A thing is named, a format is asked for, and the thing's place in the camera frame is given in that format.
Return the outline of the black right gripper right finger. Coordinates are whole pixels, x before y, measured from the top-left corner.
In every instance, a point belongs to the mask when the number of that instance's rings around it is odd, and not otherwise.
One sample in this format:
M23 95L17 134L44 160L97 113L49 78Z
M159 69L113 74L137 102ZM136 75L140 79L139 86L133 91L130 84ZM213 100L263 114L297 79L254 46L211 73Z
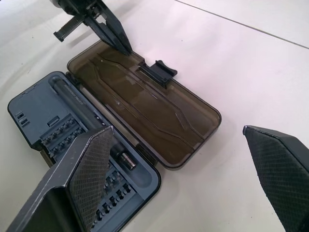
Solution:
M309 232L309 149L296 137L243 128L260 185L286 232Z

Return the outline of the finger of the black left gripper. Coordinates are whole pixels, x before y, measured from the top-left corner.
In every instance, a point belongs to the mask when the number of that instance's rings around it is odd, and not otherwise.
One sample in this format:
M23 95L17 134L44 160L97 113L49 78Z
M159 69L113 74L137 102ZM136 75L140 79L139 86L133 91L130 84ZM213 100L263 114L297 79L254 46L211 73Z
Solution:
M93 18L86 18L84 21L104 43L122 54L127 55L127 49L116 37L116 35L107 27L107 25L104 23L98 23Z
M102 0L98 0L98 4L101 8L101 15L106 20L105 24L111 33L109 38L113 42L113 47L119 52L129 56L132 53L132 47L121 22Z

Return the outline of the dark screwdriver bit case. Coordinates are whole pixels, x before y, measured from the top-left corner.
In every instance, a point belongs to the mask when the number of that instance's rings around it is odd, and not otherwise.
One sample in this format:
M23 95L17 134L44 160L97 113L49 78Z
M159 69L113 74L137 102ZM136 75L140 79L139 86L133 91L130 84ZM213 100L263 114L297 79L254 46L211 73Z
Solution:
M52 72L14 97L8 112L49 169L75 138L90 130L50 86L59 77L106 125L135 161L129 170L109 157L103 196L90 232L120 232L161 187L156 165L181 168L218 129L220 113L174 80L158 60L121 54L97 42L74 57L68 71Z

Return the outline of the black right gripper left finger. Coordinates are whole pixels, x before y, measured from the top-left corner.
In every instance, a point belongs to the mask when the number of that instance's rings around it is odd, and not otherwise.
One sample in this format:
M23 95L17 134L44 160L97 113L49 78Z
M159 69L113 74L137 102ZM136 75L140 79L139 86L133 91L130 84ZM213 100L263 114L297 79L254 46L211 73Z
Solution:
M105 126L75 138L6 232L90 232L103 196L113 134L113 126Z

